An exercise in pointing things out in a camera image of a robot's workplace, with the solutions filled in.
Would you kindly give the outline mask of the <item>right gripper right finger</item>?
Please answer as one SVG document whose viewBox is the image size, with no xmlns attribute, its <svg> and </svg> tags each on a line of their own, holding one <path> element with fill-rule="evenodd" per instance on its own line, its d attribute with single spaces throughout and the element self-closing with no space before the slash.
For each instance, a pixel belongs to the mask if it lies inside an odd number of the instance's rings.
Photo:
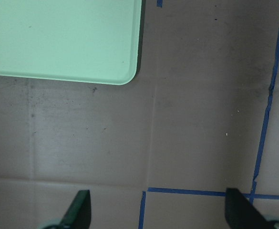
<svg viewBox="0 0 279 229">
<path fill-rule="evenodd" d="M 279 220 L 266 220 L 237 188 L 227 188 L 225 219 L 231 229 L 279 229 Z"/>
</svg>

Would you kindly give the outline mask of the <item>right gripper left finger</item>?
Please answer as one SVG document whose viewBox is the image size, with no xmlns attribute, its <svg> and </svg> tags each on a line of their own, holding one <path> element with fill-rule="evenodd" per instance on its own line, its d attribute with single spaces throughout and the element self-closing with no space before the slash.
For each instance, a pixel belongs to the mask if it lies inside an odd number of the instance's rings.
<svg viewBox="0 0 279 229">
<path fill-rule="evenodd" d="M 59 223 L 60 229 L 88 229 L 92 220 L 91 195 L 89 190 L 77 192 L 71 205 Z"/>
</svg>

